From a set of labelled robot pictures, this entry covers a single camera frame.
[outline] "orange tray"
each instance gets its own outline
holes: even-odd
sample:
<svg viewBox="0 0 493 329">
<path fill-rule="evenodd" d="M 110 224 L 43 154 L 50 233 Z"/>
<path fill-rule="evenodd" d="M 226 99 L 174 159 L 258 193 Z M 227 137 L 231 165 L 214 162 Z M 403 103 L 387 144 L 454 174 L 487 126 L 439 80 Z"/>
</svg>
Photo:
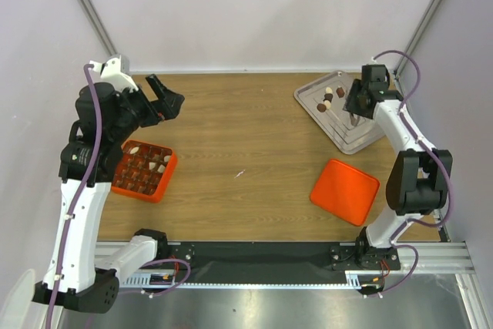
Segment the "orange tray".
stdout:
<svg viewBox="0 0 493 329">
<path fill-rule="evenodd" d="M 360 227 L 367 219 L 380 182 L 374 177 L 331 159 L 325 166 L 310 200 L 324 210 Z"/>
<path fill-rule="evenodd" d="M 123 158 L 116 167 L 111 190 L 157 203 L 163 198 L 177 163 L 170 148 L 129 140 L 123 146 Z"/>
</svg>

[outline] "wooden table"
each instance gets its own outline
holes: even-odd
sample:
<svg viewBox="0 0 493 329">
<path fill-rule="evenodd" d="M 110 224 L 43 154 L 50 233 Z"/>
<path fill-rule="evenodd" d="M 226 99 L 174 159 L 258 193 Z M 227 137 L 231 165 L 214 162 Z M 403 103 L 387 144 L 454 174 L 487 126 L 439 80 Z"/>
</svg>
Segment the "wooden table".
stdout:
<svg viewBox="0 0 493 329">
<path fill-rule="evenodd" d="M 132 139 L 174 149 L 178 166 L 160 203 L 111 193 L 99 239 L 129 240 L 145 227 L 171 240 L 354 240 L 360 227 L 314 206 L 310 191 L 330 158 L 377 177 L 371 223 L 385 206 L 395 155 L 385 138 L 352 156 L 337 149 L 293 97 L 322 75 L 160 76 L 186 97 L 182 111 Z M 149 93 L 143 76 L 134 79 Z M 437 239 L 419 225 L 402 237 Z"/>
</svg>

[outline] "metal tray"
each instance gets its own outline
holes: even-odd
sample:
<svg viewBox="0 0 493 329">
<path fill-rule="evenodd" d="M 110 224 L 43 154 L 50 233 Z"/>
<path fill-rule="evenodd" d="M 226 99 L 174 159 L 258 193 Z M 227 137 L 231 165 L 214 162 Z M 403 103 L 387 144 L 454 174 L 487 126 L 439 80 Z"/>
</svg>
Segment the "metal tray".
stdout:
<svg viewBox="0 0 493 329">
<path fill-rule="evenodd" d="M 345 154 L 354 154 L 384 136 L 384 132 L 375 121 L 353 116 L 344 111 L 346 97 L 353 80 L 351 75 L 336 71 L 302 86 L 294 92 L 294 98 L 305 108 L 337 148 Z M 317 104 L 324 101 L 327 87 L 331 87 L 334 92 L 332 106 L 325 112 L 319 112 Z M 344 89 L 342 98 L 336 94 L 338 87 Z"/>
</svg>

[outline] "chocolate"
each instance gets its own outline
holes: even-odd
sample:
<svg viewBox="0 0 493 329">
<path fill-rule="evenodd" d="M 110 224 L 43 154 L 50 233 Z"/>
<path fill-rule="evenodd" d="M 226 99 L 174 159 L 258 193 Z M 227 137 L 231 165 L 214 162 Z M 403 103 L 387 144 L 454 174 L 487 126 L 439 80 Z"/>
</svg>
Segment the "chocolate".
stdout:
<svg viewBox="0 0 493 329">
<path fill-rule="evenodd" d="M 346 93 L 344 92 L 344 89 L 342 89 L 342 86 L 339 86 L 336 89 L 336 94 L 339 98 L 342 98 Z"/>
<path fill-rule="evenodd" d="M 327 107 L 323 103 L 318 103 L 317 104 L 317 109 L 318 109 L 318 112 L 324 113 L 327 110 Z"/>
</svg>

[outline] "white wall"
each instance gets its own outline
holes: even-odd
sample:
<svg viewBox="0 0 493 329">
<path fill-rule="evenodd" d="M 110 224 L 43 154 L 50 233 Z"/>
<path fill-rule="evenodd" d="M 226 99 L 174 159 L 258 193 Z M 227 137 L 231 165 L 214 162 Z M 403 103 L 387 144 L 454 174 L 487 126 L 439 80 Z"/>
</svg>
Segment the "white wall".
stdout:
<svg viewBox="0 0 493 329">
<path fill-rule="evenodd" d="M 134 72 L 168 72 L 359 69 L 405 48 L 430 0 L 92 1 Z"/>
<path fill-rule="evenodd" d="M 465 240 L 493 315 L 492 0 L 444 0 L 414 57 L 423 75 L 411 101 L 425 135 L 454 157 L 457 198 L 448 229 Z M 404 89 L 414 71 L 404 71 Z"/>
<path fill-rule="evenodd" d="M 82 66 L 106 56 L 76 0 L 0 0 L 0 9 L 1 307 L 24 271 L 41 280 L 48 266 Z"/>
</svg>

